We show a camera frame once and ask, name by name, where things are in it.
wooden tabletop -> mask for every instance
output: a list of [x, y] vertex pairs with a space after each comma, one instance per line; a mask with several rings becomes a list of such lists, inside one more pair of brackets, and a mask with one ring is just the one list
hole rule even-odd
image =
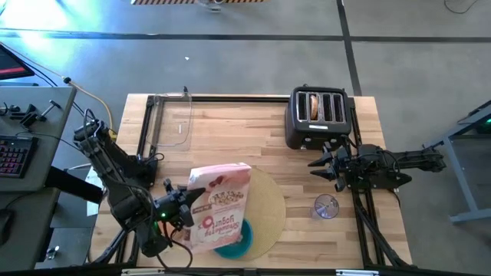
[[[135, 154], [145, 112], [147, 94], [129, 94], [121, 120], [117, 144]], [[364, 143], [384, 147], [384, 137], [373, 97], [355, 97]], [[165, 155], [160, 162], [154, 198], [165, 195], [164, 178], [174, 185], [187, 185], [194, 167], [244, 162], [267, 173], [278, 183], [286, 201], [286, 223], [281, 238], [262, 257], [253, 261], [230, 261], [214, 252], [194, 256], [193, 267], [213, 268], [361, 268], [361, 253], [351, 193], [334, 190], [334, 183], [309, 174], [307, 164], [320, 152], [289, 149], [285, 145], [285, 103], [193, 103], [191, 132], [187, 143], [159, 147]], [[186, 124], [189, 108], [183, 112], [166, 105], [164, 117]], [[311, 218], [311, 207], [322, 193], [336, 197], [340, 212], [336, 218]], [[411, 263], [403, 220], [394, 195], [374, 190], [379, 228], [399, 256]], [[96, 258], [120, 230], [106, 202], [101, 204], [92, 237], [91, 256]], [[367, 236], [372, 259], [373, 239]], [[174, 247], [161, 253], [169, 266], [184, 266], [189, 257]], [[140, 267], [160, 267], [156, 258], [140, 253]]]

toaster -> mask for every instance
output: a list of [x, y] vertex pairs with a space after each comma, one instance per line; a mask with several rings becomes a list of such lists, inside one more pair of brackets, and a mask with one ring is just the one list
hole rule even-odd
[[297, 87], [285, 111], [285, 139], [291, 149], [322, 150], [341, 146], [341, 136], [351, 132], [348, 95], [328, 87]]

keyboard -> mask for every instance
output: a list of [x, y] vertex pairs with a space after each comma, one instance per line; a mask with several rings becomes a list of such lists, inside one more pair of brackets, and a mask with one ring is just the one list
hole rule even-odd
[[24, 178], [38, 138], [0, 135], [0, 177]]

cereal box image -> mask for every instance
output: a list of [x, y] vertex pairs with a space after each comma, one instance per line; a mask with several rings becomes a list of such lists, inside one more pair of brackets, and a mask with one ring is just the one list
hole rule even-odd
[[237, 241], [250, 180], [251, 167], [245, 163], [191, 170], [187, 188], [206, 188], [206, 192], [191, 206], [194, 226], [184, 232], [184, 242], [194, 253]]

concrete floor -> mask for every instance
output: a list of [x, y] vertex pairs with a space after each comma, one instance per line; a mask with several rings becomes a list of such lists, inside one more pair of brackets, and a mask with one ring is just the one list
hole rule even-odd
[[[2, 28], [114, 33], [221, 35], [341, 35], [335, 0], [271, 0], [228, 5], [210, 14], [196, 5], [131, 6], [129, 0], [8, 3]], [[455, 15], [440, 0], [344, 0], [351, 35], [491, 36], [491, 2], [479, 0]], [[453, 1], [465, 9], [467, 0]], [[19, 13], [29, 21], [19, 20]], [[120, 123], [128, 93], [181, 90], [219, 94], [289, 94], [304, 83], [344, 87], [352, 95], [341, 41], [154, 41], [49, 39], [42, 33], [2, 38], [6, 44], [67, 75], [104, 98]], [[363, 95], [375, 96], [389, 150], [415, 150], [436, 138], [491, 93], [491, 44], [353, 43]], [[42, 80], [27, 78], [25, 81]], [[78, 94], [103, 120], [96, 101]], [[64, 133], [81, 118], [72, 113]], [[61, 144], [54, 164], [87, 160]], [[429, 269], [491, 274], [491, 220], [455, 226], [448, 216], [465, 212], [451, 169], [410, 172], [400, 191], [402, 214], [414, 264]]]

